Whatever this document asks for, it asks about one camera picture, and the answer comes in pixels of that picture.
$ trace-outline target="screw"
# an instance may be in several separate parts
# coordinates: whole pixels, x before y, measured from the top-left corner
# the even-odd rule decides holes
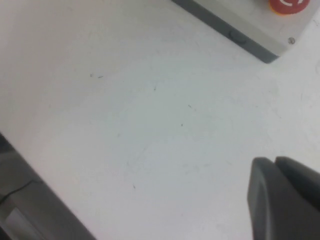
[[[296,39],[294,37],[289,37],[288,43],[293,45],[296,43]]]

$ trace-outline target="white tabletop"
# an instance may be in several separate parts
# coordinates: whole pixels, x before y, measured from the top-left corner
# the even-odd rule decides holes
[[[169,0],[1,0],[0,132],[101,240],[248,240],[251,161],[320,170],[320,15],[266,65]]]

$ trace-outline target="red button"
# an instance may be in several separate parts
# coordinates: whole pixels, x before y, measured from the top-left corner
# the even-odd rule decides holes
[[[279,14],[297,14],[304,10],[310,0],[270,0],[271,8]]]

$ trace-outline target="dark gray plastic part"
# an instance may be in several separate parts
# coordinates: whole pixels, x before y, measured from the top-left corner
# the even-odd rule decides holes
[[[223,21],[221,18],[214,15],[212,12],[198,4],[193,0],[172,0],[189,13],[217,30],[219,33],[268,64],[276,60],[279,56],[273,54],[251,38],[239,32],[237,29]]]
[[[255,240],[320,239],[320,213],[310,203],[318,193],[309,192],[318,184],[317,174],[285,157],[276,164],[263,157],[253,160],[247,200]]]

